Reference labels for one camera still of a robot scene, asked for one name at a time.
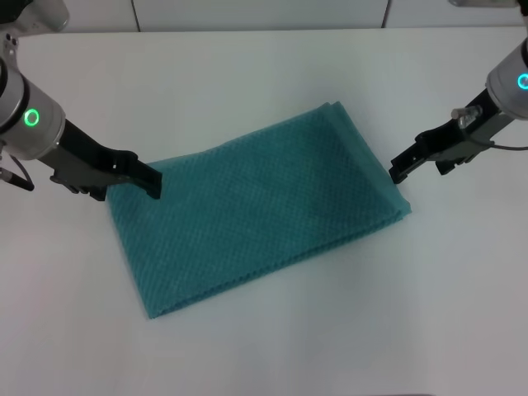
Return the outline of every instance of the teal towel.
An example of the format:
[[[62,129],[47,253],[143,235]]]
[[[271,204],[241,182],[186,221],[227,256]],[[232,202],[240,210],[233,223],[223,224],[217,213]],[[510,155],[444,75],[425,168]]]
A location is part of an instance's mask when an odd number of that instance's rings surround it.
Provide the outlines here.
[[[108,200],[150,318],[386,227],[410,212],[341,103],[152,164],[161,200]]]

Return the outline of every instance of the robotic arm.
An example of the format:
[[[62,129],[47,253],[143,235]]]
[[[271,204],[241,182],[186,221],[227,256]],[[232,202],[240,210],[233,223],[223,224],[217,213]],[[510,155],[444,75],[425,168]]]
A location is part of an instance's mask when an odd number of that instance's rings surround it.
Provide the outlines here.
[[[140,162],[135,153],[103,147],[88,137],[66,119],[56,101],[19,71],[18,38],[60,31],[68,19],[68,9],[62,0],[2,0],[0,154],[5,149],[17,164],[20,164],[17,158],[38,159],[54,169],[52,182],[75,194],[90,194],[95,200],[105,200],[106,188],[121,183],[135,184],[159,199],[160,172]],[[27,174],[24,180],[0,168],[0,179],[33,190]]]
[[[521,8],[528,21],[528,0],[450,0],[459,7]],[[491,138],[514,120],[528,120],[528,43],[524,40],[495,69],[486,81],[486,89],[466,107],[454,109],[451,120],[433,130],[419,134],[416,143],[391,161],[389,170],[394,183],[400,183],[410,172],[426,161],[434,161],[441,175],[468,163],[479,153],[490,149],[525,151],[528,147],[505,147]]]

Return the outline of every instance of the white wall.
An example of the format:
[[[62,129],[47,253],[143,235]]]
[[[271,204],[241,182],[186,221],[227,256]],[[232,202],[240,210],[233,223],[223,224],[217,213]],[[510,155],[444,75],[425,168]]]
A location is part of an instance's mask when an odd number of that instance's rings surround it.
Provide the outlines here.
[[[64,0],[65,31],[136,31],[130,0]],[[143,31],[380,27],[387,0],[135,0]],[[393,0],[387,27],[520,25],[516,9]]]
[[[447,0],[393,0],[387,27],[521,25],[518,8],[455,7]]]
[[[70,22],[64,31],[136,31],[130,0],[64,0]]]
[[[381,27],[387,0],[135,0],[143,31]]]

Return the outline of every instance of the green indicator light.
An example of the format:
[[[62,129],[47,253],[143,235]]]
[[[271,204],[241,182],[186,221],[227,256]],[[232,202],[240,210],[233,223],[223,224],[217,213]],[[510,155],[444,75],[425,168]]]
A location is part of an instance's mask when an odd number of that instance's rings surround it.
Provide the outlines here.
[[[40,114],[36,109],[30,109],[24,113],[24,122],[27,126],[35,126],[39,123]]]

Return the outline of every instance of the white tabletop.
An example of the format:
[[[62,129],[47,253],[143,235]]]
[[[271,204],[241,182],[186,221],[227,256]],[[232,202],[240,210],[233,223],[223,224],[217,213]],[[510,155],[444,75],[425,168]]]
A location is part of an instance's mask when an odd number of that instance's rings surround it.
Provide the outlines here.
[[[144,161],[341,101],[386,168],[483,90],[522,28],[53,35],[20,66]],[[497,141],[528,144],[519,121]],[[27,164],[0,186],[0,395],[525,394],[528,154],[402,185],[361,241],[147,320],[107,208]]]

